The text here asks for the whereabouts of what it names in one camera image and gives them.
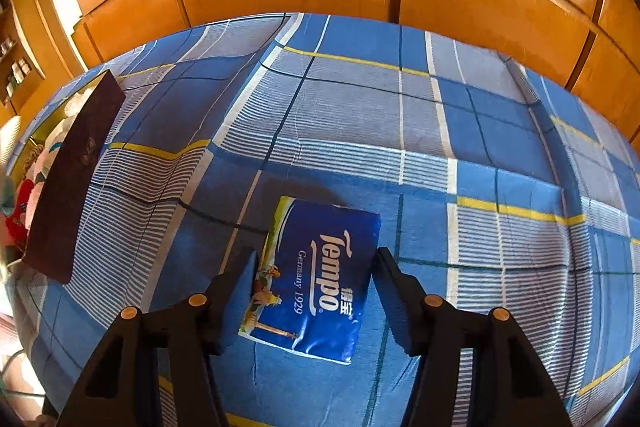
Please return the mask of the red santa sock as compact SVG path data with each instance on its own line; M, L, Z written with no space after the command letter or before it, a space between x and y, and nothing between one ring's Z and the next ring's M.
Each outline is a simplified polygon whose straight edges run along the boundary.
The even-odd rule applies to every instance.
M3 224L9 237L9 245L15 247L20 253L25 250L28 228L26 227L27 206L30 194L35 184L31 179L23 179L18 184L17 192L13 193L10 208L2 211Z

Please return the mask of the blue Tempo tissue pack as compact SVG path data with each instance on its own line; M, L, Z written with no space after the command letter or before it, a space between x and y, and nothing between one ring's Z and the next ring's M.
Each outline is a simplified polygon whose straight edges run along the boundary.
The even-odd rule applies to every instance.
M376 213L281 197L239 335L352 363L380 228Z

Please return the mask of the pink towel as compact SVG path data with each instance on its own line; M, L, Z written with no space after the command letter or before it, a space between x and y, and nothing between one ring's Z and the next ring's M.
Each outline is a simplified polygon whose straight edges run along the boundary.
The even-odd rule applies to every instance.
M58 152L66 139L66 135L70 132L70 127L74 123L76 117L68 117L58 123L58 125L51 131L47 140L44 141L42 152L38 155L35 162L32 164L32 181L34 181L34 187L30 191L29 199L26 207L25 215L25 227L29 231L32 226L32 220L34 220L36 207L38 200L40 199L41 192L44 187L44 182L47 181L50 170L55 161Z

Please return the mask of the gold rectangular tray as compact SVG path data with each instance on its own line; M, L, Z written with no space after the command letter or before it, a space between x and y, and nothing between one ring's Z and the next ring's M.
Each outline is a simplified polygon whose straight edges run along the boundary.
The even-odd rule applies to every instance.
M124 91L112 72L105 69L85 89L63 98L27 137L29 148L43 146L60 121L76 117L44 182L22 257L26 265L60 284L72 278L89 184L124 101Z

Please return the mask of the blue plaid bed sheet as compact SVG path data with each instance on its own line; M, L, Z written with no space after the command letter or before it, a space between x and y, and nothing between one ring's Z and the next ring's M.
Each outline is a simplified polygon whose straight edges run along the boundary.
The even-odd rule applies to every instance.
M370 211L400 269L509 309L577 426L639 374L639 156L496 51L316 14L222 20L105 63L124 91L70 283L14 267L18 335L55 410L117 313L202 291L279 199Z

